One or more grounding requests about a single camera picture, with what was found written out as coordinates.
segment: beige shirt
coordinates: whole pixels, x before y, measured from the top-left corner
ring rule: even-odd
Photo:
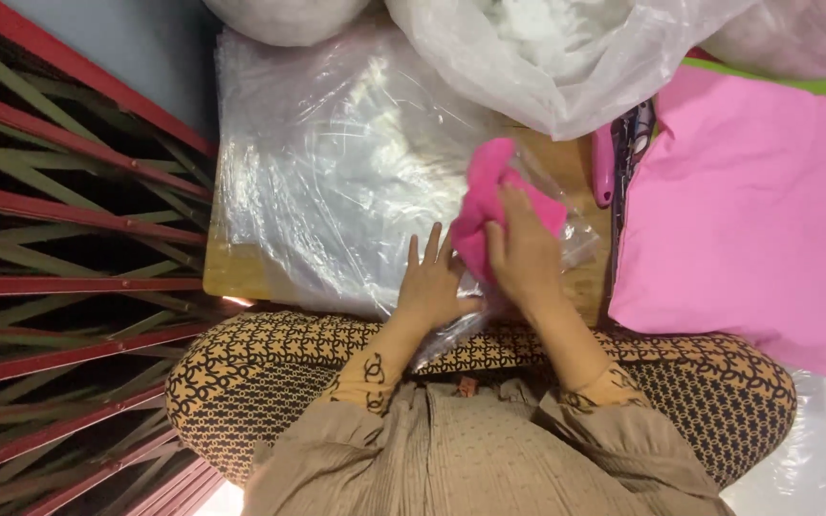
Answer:
[[[258,450],[244,516],[732,514],[616,365],[575,393],[406,383],[388,405],[396,375],[359,355]]]

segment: person's left hand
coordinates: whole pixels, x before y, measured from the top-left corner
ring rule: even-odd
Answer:
[[[407,274],[400,285],[394,318],[403,318],[419,327],[423,333],[435,330],[461,316],[484,308],[482,298],[458,298],[458,286],[465,265],[452,255],[452,244],[446,237],[439,248],[442,223],[432,226],[426,255],[419,263],[419,240],[410,238],[407,254]]]

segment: green strap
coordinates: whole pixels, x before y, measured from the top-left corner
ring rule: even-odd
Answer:
[[[720,74],[737,75],[738,77],[744,77],[745,79],[757,79],[759,81],[777,83],[779,85],[790,86],[793,88],[804,90],[815,95],[826,96],[826,79],[822,81],[777,81],[774,79],[767,79],[766,77],[761,77],[760,75],[748,74],[747,72],[735,70],[725,64],[719,64],[713,61],[705,61],[702,59],[695,59],[690,57],[685,57],[682,61],[682,64],[697,66],[698,68],[704,68],[706,70],[711,70],[713,72],[718,72]]]

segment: pink cloth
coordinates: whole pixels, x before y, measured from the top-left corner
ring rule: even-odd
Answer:
[[[681,66],[655,107],[610,315],[826,376],[826,97]]]
[[[514,154],[515,142],[508,138],[489,140],[476,148],[467,167],[467,193],[461,205],[461,214],[448,228],[454,250],[480,281],[496,283],[487,256],[484,224],[495,220],[508,229],[506,215],[499,202],[499,185],[507,183],[524,190],[541,223],[554,236],[559,237],[566,222],[566,206],[531,186],[509,166]]]

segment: hand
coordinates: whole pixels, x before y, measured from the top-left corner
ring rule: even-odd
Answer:
[[[480,311],[484,300],[458,298],[458,286],[465,273],[465,265],[452,256],[452,245],[445,238],[439,249],[442,224],[432,226],[426,255],[419,263],[419,239],[410,238],[407,254],[407,274],[400,285],[397,310],[392,320],[403,319],[425,333],[448,324],[461,316]]]
[[[499,200],[508,234],[496,222],[485,228],[489,264],[499,287],[529,319],[538,311],[557,310],[568,303],[560,287],[560,243],[542,225],[524,191],[504,184]]]

